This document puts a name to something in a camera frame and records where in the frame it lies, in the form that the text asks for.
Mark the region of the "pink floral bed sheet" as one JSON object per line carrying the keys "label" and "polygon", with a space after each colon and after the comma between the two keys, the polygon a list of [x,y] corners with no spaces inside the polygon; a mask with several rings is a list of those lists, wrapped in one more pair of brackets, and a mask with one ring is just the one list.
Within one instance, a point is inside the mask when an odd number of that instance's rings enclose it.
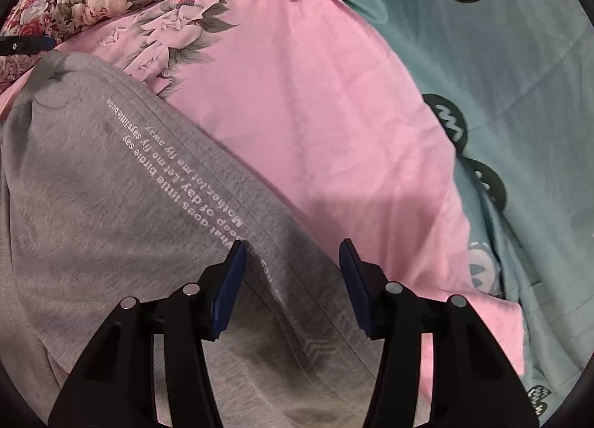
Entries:
{"label": "pink floral bed sheet", "polygon": [[226,0],[231,29],[161,91],[117,60],[139,14],[55,51],[94,56],[144,84],[269,189],[336,266],[350,238],[417,295],[466,295],[523,371],[519,306],[471,280],[453,144],[371,26],[339,0]]}

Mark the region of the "teal heart-print quilt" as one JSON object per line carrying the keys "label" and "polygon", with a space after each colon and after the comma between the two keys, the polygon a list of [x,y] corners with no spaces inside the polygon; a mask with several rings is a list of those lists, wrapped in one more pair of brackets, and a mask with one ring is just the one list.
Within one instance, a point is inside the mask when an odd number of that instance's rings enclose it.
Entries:
{"label": "teal heart-print quilt", "polygon": [[457,151],[474,284],[517,302],[549,425],[593,353],[593,26],[578,0],[344,0]]}

